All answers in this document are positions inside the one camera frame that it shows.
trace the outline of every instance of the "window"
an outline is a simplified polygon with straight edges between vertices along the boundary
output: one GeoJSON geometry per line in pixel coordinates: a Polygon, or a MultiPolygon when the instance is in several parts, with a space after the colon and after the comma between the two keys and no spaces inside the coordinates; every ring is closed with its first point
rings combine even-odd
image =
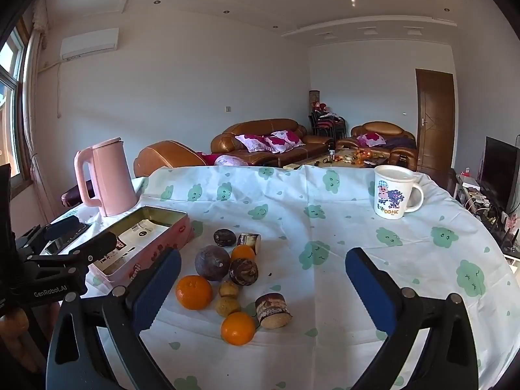
{"type": "Polygon", "coordinates": [[[11,165],[11,188],[25,182],[22,165],[21,80],[25,44],[18,29],[0,50],[0,165],[11,165]]]}

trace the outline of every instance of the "curtain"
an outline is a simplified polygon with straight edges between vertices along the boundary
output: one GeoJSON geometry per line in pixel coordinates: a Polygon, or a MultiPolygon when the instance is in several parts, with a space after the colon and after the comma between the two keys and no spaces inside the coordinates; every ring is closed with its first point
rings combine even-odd
{"type": "Polygon", "coordinates": [[[38,58],[40,47],[43,43],[47,31],[47,8],[45,0],[35,0],[34,7],[34,28],[27,46],[25,56],[25,69],[23,72],[22,87],[22,110],[25,140],[29,147],[31,157],[31,179],[34,182],[36,198],[40,210],[45,217],[45,221],[51,222],[57,217],[57,208],[53,203],[53,198],[46,185],[39,163],[38,153],[34,148],[34,129],[35,129],[35,96],[36,96],[36,77],[38,75],[38,58]]]}

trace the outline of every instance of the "printed cartoon on mug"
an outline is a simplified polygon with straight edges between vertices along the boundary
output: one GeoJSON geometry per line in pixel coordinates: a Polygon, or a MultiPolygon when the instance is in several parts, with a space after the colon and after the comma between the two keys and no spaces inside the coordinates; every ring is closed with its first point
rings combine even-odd
{"type": "Polygon", "coordinates": [[[399,212],[400,203],[405,200],[405,197],[398,190],[388,190],[388,183],[380,180],[378,183],[378,209],[385,214],[397,215],[399,212]]]}

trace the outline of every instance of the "pink tin box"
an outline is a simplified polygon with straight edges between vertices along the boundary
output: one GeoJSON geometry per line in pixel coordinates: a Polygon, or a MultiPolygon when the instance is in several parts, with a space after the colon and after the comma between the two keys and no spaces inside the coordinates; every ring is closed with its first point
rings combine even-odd
{"type": "Polygon", "coordinates": [[[127,286],[137,272],[152,265],[166,247],[181,249],[193,230],[187,213],[144,206],[106,229],[118,237],[116,249],[89,265],[90,272],[107,287],[127,286]],[[139,240],[146,245],[139,249],[139,240]]]}

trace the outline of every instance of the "window frame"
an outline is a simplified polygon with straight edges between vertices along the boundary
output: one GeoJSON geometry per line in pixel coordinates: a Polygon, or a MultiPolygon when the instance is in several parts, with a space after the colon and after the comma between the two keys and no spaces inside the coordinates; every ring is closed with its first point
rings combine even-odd
{"type": "MultiPolygon", "coordinates": [[[[20,194],[23,190],[32,185],[31,174],[30,174],[30,157],[29,149],[25,141],[25,133],[23,130],[23,110],[22,110],[22,84],[23,84],[23,72],[25,68],[25,56],[27,55],[27,45],[29,43],[29,33],[23,19],[20,19],[13,30],[15,36],[22,46],[19,49],[15,61],[15,72],[18,72],[18,77],[11,75],[3,67],[0,66],[0,78],[7,86],[13,90],[12,95],[12,111],[14,112],[12,118],[15,122],[14,127],[11,127],[12,139],[15,147],[15,157],[18,162],[20,172],[17,175],[11,177],[11,199],[20,194]]],[[[6,42],[9,42],[11,34],[7,38],[6,42]]]]}

